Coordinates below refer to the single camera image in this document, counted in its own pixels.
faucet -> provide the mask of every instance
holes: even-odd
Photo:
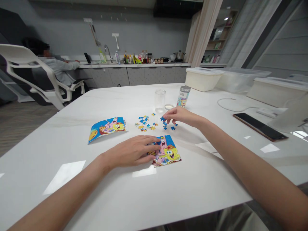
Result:
[[[105,48],[105,52],[107,52],[107,50],[106,50],[106,47],[107,47],[107,49],[108,49],[108,53],[109,53],[109,57],[110,57],[110,61],[111,61],[111,63],[112,63],[112,57],[111,57],[111,55],[110,55],[110,51],[109,51],[109,48],[108,48],[108,46],[105,44],[105,46],[104,46],[104,48]]]

hand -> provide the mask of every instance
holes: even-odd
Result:
[[[167,124],[169,124],[171,120],[173,124],[175,124],[176,121],[181,121],[193,127],[198,126],[198,122],[204,119],[180,106],[167,111],[163,115],[163,118],[167,119]]]
[[[107,158],[111,168],[140,165],[155,159],[155,156],[145,154],[159,150],[160,146],[147,144],[159,141],[155,136],[139,135],[119,143],[102,155]]]

phone screen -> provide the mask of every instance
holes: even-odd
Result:
[[[247,115],[246,113],[238,113],[234,114],[238,118],[244,120],[251,126],[255,127],[262,133],[264,133],[266,136],[272,138],[273,140],[281,140],[281,139],[286,139],[284,134],[281,134],[280,132],[277,132],[276,130],[272,129],[271,127],[265,125],[264,123],[261,123],[260,121],[256,120],[255,118]]]

clear glass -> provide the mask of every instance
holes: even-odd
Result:
[[[155,91],[155,111],[158,113],[164,112],[166,91],[157,89]]]

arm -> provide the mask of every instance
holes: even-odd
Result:
[[[105,153],[100,154],[76,177],[41,202],[37,207],[15,223],[13,230],[62,230],[89,197],[101,180],[116,167],[144,164],[155,159],[144,153],[160,149],[154,136],[136,136],[130,138]]]
[[[176,107],[163,117],[167,123],[172,119],[198,128],[252,197],[286,230],[308,230],[308,197],[279,171],[215,124],[184,108]]]
[[[63,62],[61,60],[56,59],[56,64],[57,67],[62,70],[62,71],[71,71],[71,70],[76,70],[79,67],[79,62]]]

